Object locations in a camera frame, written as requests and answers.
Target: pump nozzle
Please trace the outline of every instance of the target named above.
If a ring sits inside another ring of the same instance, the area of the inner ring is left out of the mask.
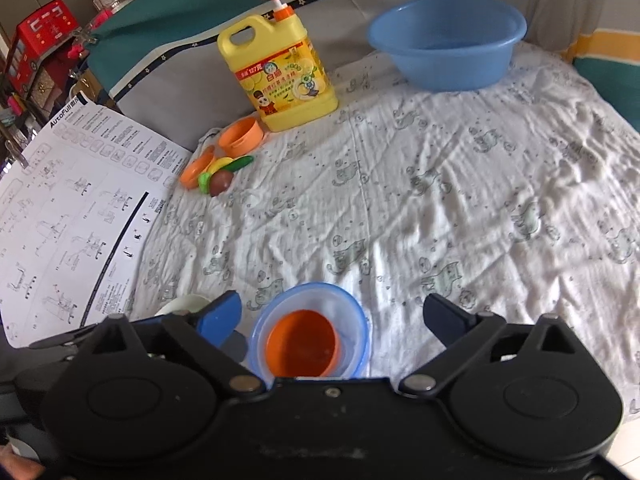
[[[293,16],[293,9],[287,4],[283,4],[280,0],[271,0],[273,2],[273,17],[279,22],[289,16]]]

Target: yellow fabric stripe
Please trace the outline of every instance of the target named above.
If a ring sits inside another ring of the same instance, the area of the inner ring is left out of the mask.
[[[562,56],[567,61],[575,57],[604,56],[621,62],[640,62],[640,34],[618,30],[596,30],[581,34]]]

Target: dish soap bottle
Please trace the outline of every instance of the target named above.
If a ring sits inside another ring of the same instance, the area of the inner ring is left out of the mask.
[[[279,132],[333,112],[338,99],[300,18],[287,4],[273,2],[274,21],[247,16],[220,32],[218,49],[264,123]],[[254,37],[233,43],[231,37],[247,27]]]

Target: instruction sheet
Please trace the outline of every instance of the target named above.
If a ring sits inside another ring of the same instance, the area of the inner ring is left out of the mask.
[[[191,153],[78,97],[0,180],[0,314],[14,347],[132,309],[146,236]]]

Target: bottle label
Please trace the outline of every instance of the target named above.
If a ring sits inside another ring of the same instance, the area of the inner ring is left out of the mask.
[[[329,79],[308,38],[236,72],[261,117],[312,101]]]

